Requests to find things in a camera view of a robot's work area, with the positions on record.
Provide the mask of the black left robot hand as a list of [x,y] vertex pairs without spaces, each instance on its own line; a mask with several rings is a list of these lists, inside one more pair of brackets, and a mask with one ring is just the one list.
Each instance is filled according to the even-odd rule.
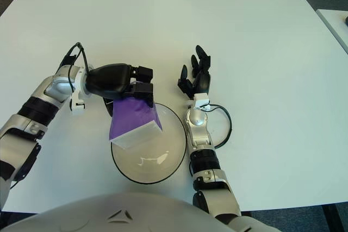
[[127,64],[110,64],[89,71],[86,89],[100,97],[118,101],[136,98],[153,107],[153,70]]

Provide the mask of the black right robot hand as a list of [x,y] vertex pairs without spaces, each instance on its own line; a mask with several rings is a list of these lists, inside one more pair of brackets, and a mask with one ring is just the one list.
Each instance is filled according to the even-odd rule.
[[208,55],[200,45],[197,45],[196,55],[191,56],[192,77],[194,79],[191,82],[188,79],[188,69],[186,65],[183,65],[180,78],[178,79],[178,87],[186,94],[190,99],[194,98],[194,94],[206,93],[209,94],[210,79],[209,74],[211,57]]

